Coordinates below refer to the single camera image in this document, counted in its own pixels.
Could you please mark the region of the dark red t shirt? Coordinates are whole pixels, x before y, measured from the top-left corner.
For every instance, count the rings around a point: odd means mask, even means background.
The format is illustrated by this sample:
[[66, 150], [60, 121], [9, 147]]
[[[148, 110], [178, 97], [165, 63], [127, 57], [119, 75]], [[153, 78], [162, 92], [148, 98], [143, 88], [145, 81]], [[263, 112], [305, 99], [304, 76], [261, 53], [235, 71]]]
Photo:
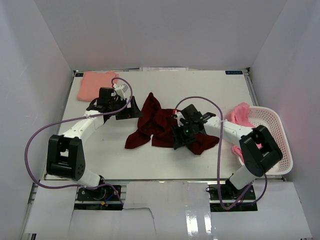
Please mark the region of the dark red t shirt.
[[172, 127], [178, 125], [173, 118], [174, 110], [162, 108], [154, 94], [149, 93], [141, 112], [143, 117], [138, 119], [137, 130], [127, 137], [124, 147], [131, 150], [151, 142], [153, 147], [173, 148]]

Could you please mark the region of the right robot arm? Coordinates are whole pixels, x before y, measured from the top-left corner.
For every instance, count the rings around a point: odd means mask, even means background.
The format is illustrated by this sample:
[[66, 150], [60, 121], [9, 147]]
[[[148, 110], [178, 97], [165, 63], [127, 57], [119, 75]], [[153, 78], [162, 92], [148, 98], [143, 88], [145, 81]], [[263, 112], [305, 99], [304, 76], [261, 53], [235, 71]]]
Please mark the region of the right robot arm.
[[262, 177], [282, 158], [283, 153], [270, 131], [264, 125], [241, 126], [221, 120], [214, 113], [202, 114], [193, 104], [182, 111], [173, 111], [177, 126], [172, 128], [173, 148], [184, 147], [196, 141], [197, 134], [217, 137], [241, 149], [244, 166], [226, 181], [226, 195], [236, 200], [244, 193], [244, 187]]

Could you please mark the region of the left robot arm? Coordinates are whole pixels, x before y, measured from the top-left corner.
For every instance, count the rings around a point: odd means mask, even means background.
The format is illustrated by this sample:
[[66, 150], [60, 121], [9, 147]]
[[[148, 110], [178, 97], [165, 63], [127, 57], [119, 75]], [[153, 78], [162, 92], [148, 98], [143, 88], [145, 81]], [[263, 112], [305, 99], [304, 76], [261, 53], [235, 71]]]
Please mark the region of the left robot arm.
[[115, 116], [116, 120], [140, 118], [135, 97], [128, 95], [126, 84], [102, 87], [98, 97], [93, 99], [79, 120], [61, 135], [52, 135], [48, 140], [46, 173], [71, 180], [81, 186], [89, 187], [88, 193], [99, 200], [105, 196], [103, 177], [86, 168], [84, 143]]

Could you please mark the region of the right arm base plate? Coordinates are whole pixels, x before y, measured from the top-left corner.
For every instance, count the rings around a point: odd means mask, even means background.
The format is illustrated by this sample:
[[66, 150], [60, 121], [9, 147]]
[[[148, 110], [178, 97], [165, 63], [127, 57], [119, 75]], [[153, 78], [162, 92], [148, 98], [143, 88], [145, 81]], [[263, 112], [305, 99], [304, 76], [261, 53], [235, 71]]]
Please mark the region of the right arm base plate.
[[[221, 198], [223, 201], [230, 200], [235, 201], [241, 193], [245, 190], [245, 188], [241, 190], [233, 189], [230, 186], [226, 186], [225, 184], [220, 185], [221, 191]], [[219, 194], [218, 194], [218, 185], [217, 184], [210, 184], [206, 187], [205, 191], [209, 193], [210, 200], [218, 201]], [[256, 194], [254, 191], [253, 186], [249, 188], [249, 190], [244, 194], [244, 196], [240, 199], [241, 201], [248, 200], [253, 201], [256, 199]]]

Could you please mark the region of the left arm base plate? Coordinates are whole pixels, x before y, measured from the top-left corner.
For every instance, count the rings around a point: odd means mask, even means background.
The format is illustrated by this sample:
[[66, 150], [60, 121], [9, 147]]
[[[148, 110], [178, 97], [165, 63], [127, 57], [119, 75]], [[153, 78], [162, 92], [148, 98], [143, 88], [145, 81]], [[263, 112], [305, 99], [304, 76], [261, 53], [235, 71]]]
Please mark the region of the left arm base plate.
[[121, 185], [113, 185], [115, 189], [110, 186], [103, 186], [97, 189], [87, 189], [81, 187], [78, 190], [76, 200], [80, 202], [92, 201], [118, 201], [117, 193], [121, 195]]

